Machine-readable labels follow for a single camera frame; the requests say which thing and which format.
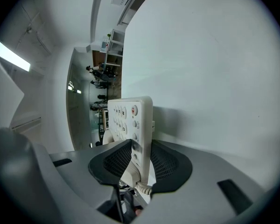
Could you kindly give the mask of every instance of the black slot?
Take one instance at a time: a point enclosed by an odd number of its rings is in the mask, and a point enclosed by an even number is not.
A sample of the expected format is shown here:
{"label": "black slot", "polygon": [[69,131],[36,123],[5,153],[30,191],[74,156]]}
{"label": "black slot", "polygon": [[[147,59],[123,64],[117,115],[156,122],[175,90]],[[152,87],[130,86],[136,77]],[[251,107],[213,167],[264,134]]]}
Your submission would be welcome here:
{"label": "black slot", "polygon": [[246,196],[245,193],[243,193],[243,191],[234,183],[233,180],[227,179],[217,182],[217,184],[237,215],[252,205],[252,201]]}
{"label": "black slot", "polygon": [[58,161],[54,161],[53,164],[55,167],[59,167],[61,165],[64,165],[64,164],[67,164],[67,163],[70,163],[72,162],[72,160],[70,159],[61,159],[61,160],[58,160]]}

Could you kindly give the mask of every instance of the control panel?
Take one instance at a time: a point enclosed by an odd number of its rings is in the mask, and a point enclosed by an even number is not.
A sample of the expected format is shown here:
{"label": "control panel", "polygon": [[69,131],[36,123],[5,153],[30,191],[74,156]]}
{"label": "control panel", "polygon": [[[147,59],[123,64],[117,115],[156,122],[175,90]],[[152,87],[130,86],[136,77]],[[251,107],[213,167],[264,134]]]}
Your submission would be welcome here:
{"label": "control panel", "polygon": [[152,140],[153,101],[149,96],[108,101],[109,130],[115,141],[132,139],[132,162],[147,184]]}

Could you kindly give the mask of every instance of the floor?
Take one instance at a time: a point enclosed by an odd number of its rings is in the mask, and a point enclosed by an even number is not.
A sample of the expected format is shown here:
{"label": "floor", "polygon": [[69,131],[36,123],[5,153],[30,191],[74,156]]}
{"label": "floor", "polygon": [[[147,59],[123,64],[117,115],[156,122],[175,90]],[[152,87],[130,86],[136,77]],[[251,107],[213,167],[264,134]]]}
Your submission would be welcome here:
{"label": "floor", "polygon": [[112,68],[113,72],[117,73],[112,84],[107,89],[107,97],[109,99],[120,99],[121,98],[121,66],[122,66],[122,58],[117,59],[117,64],[120,66],[114,66]]}

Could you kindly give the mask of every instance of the cable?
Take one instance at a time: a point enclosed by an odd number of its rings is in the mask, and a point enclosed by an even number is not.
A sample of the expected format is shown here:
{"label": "cable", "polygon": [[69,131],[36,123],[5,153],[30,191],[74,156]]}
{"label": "cable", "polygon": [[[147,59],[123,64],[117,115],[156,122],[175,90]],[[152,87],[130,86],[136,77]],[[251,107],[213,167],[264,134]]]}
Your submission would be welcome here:
{"label": "cable", "polygon": [[140,192],[146,194],[146,195],[150,195],[151,192],[152,192],[152,186],[148,186],[148,185],[145,185],[141,182],[138,182],[137,183],[137,188],[139,189]]}

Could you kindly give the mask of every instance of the ceiling light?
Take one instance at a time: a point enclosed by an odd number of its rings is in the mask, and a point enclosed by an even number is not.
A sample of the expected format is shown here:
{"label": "ceiling light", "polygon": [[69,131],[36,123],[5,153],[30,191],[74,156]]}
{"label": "ceiling light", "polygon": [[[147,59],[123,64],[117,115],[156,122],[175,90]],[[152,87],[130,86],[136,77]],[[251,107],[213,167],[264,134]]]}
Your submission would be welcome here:
{"label": "ceiling light", "polygon": [[26,71],[29,71],[30,64],[24,59],[20,58],[18,55],[16,55],[14,52],[8,49],[6,46],[4,46],[1,42],[0,42],[0,57]]}

